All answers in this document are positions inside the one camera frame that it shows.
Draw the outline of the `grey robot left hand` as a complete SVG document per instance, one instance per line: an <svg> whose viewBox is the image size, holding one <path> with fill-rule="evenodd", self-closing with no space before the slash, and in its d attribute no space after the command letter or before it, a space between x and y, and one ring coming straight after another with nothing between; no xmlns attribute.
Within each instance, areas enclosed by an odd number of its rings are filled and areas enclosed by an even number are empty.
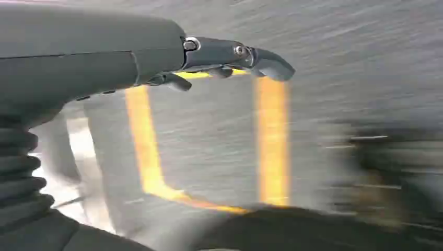
<svg viewBox="0 0 443 251"><path fill-rule="evenodd" d="M174 21L53 5L1 4L1 250L146 250L51 208L32 175L30 129L68 103L149 85L191 84L177 72L248 70L287 81L279 55L232 40L187 37ZM398 232L379 223L266 207L219 222L190 250L442 250L442 218L414 215Z"/></svg>

